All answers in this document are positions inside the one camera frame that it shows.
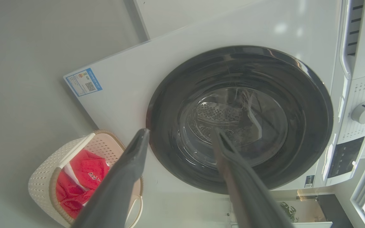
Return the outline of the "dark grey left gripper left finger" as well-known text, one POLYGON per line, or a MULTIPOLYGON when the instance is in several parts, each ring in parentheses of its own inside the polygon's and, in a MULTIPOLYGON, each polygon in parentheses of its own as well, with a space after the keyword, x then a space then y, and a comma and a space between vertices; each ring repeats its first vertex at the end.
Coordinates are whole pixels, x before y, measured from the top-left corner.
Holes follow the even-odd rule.
POLYGON ((142 176, 150 131, 140 129, 113 165, 73 228, 123 228, 127 220, 134 183, 142 176))

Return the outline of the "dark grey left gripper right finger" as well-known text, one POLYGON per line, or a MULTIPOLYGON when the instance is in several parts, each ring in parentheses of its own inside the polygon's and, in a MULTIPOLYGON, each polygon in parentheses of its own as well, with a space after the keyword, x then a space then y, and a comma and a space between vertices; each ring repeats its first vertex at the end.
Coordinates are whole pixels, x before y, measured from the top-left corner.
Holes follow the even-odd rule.
POLYGON ((219 128, 213 129, 213 151, 240 228, 293 227, 262 180, 219 128))

